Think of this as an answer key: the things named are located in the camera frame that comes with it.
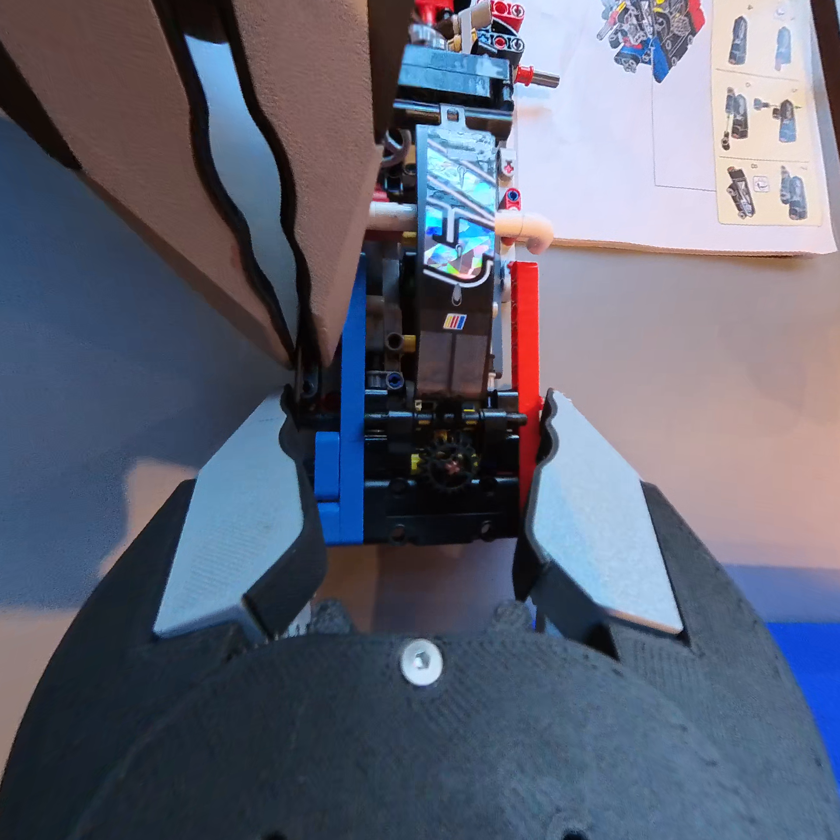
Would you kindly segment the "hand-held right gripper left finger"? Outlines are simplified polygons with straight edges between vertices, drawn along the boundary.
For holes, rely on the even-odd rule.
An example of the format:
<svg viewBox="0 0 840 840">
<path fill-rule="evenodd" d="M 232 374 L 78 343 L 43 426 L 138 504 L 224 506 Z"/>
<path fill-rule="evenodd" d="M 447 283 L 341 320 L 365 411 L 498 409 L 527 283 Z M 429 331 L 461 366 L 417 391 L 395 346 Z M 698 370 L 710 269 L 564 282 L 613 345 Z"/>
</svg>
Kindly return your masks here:
<svg viewBox="0 0 840 840">
<path fill-rule="evenodd" d="M 171 639 L 232 623 L 295 635 L 328 569 L 292 389 L 268 396 L 199 471 L 154 620 Z"/>
</svg>

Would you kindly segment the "blue plastic bin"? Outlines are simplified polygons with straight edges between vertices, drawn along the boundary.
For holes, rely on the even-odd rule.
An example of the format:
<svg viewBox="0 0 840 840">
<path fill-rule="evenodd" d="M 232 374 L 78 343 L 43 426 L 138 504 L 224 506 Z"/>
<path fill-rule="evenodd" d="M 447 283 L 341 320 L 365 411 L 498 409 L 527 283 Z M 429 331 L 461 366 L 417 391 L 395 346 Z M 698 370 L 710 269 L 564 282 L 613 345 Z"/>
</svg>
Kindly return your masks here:
<svg viewBox="0 0 840 840">
<path fill-rule="evenodd" d="M 839 624 L 769 623 L 839 774 Z"/>
</svg>

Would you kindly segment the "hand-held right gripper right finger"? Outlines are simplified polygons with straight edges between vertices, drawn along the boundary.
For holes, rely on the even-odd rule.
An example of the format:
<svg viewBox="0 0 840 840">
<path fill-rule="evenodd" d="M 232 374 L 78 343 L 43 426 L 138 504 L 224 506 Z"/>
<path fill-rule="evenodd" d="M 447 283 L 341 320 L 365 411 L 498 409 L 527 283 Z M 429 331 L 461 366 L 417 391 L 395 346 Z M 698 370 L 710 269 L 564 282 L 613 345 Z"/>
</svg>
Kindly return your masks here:
<svg viewBox="0 0 840 840">
<path fill-rule="evenodd" d="M 686 645 L 636 470 L 562 392 L 549 389 L 513 561 L 539 634 L 618 657 L 616 633 Z"/>
</svg>

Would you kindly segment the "building instruction booklet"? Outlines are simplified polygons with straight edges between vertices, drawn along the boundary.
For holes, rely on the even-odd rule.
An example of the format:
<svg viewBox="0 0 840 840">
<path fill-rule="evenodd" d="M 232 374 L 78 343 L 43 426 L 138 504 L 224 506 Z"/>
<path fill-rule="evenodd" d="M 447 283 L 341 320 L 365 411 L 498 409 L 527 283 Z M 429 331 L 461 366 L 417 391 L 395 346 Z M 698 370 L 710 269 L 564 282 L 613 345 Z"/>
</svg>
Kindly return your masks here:
<svg viewBox="0 0 840 840">
<path fill-rule="evenodd" d="M 837 251 L 810 2 L 525 2 L 523 209 L 555 242 Z"/>
</svg>

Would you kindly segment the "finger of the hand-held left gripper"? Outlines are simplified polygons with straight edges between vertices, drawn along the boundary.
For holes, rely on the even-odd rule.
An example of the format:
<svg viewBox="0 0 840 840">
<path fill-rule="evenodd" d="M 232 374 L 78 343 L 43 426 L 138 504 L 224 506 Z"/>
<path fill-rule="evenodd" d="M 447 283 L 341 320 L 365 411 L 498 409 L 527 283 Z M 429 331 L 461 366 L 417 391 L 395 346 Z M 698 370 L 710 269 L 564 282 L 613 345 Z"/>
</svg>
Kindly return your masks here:
<svg viewBox="0 0 840 840">
<path fill-rule="evenodd" d="M 375 187 L 369 8 L 362 1 L 224 6 L 237 69 L 280 153 L 281 220 L 303 258 L 320 361 L 339 348 Z"/>
<path fill-rule="evenodd" d="M 2 110 L 281 364 L 293 341 L 213 161 L 169 2 L 2 2 Z"/>
</svg>

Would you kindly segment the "toy brick car model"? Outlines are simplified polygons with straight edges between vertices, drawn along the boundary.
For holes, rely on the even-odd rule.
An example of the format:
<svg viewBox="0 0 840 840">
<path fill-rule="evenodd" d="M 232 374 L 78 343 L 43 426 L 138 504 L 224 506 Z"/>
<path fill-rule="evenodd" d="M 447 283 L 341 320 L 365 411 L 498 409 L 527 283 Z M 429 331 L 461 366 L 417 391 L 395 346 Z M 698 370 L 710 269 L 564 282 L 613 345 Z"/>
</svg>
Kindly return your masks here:
<svg viewBox="0 0 840 840">
<path fill-rule="evenodd" d="M 540 441 L 539 269 L 509 143 L 520 2 L 412 2 L 392 123 L 322 415 L 305 428 L 325 543 L 516 538 Z"/>
</svg>

